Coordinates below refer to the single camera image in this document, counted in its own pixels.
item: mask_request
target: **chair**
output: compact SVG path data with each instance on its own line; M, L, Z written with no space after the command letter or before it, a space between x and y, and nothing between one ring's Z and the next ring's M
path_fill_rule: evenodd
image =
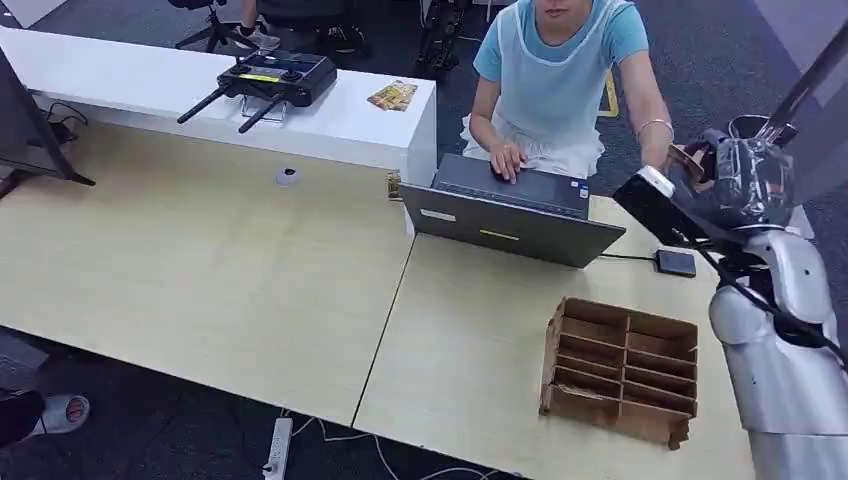
M206 21L209 22L210 25L197 33L189 35L184 40L177 43L175 47L179 49L186 45L191 45L192 43L208 39L206 41L207 53L213 52L218 44L227 45L229 40L238 42L242 45L248 45L254 50L259 50L258 45L237 33L236 27L239 26L239 22L222 22L218 18L218 14L215 11L216 2L218 5L227 4L227 0L168 0L168 3L177 8L186 8L188 10L197 10L199 8L209 9L209 16L206 17ZM257 27L262 33L267 33L264 25L257 23Z

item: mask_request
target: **cardboard box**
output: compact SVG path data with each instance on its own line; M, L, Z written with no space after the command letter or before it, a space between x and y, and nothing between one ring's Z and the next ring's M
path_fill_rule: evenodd
M697 414L697 347L691 323L564 298L548 324L539 413L677 450Z

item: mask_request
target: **cardboard compartment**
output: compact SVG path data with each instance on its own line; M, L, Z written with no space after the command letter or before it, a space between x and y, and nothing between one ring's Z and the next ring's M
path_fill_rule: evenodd
M676 375L627 365L624 367L624 379L689 398L695 398L695 380L691 378L678 377Z
M629 380L625 380L623 384L624 400L674 410L691 416L695 415L695 400L693 398Z
M621 398L621 383L566 367L556 368L554 382L574 391L597 394L613 400Z
M576 390L564 385L547 387L550 396L543 413L567 416L594 425L612 427L615 425L621 409L620 400L607 398L592 392Z
M560 304L563 317L575 318L597 325L605 325L617 332L627 331L628 312L611 305L589 302L579 298L566 298Z
M628 349L694 362L697 345L695 325L641 312L630 315Z
M602 323L571 317L565 317L563 319L562 333L619 347L624 346L627 336L627 331L624 328L612 327Z
M557 366L566 367L583 373L589 373L610 380L621 380L621 369L590 362L582 358L570 357L568 355L557 356Z
M612 368L624 364L623 347L569 334L560 336L558 353Z
M545 340L541 414L680 447L697 409L695 325L564 298Z
M663 357L662 355L640 352L638 350L628 350L627 364L634 367L653 370L655 372L667 373L669 375L697 380L695 377L695 362Z

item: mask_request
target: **white desk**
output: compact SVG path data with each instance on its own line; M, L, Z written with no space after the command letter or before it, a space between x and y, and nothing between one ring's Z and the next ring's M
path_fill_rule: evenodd
M610 253L657 241L611 199L592 218L626 226ZM583 271L427 235L412 249L354 427L535 480L753 478L747 435L707 318L717 278L600 258ZM538 415L545 328L574 296L695 322L698 417L664 446Z
M283 125L260 122L242 135L239 99L220 98L176 123L217 87L232 57L2 27L0 47L29 89L73 102L100 122L397 169L421 185L436 171L436 87L429 80L404 79L418 85L409 108L384 112L366 99L397 77L339 70L311 107Z
M96 187L37 178L0 201L0 323L349 425L412 243L386 171L80 134Z

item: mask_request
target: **woman's hand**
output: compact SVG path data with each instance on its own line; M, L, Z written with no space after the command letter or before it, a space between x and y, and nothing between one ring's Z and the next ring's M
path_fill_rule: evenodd
M489 152L489 162L499 175L503 175L504 180L509 180L510 183L515 183L518 179L518 172L521 171L521 162L526 160L524 153L514 143L501 143L496 145Z

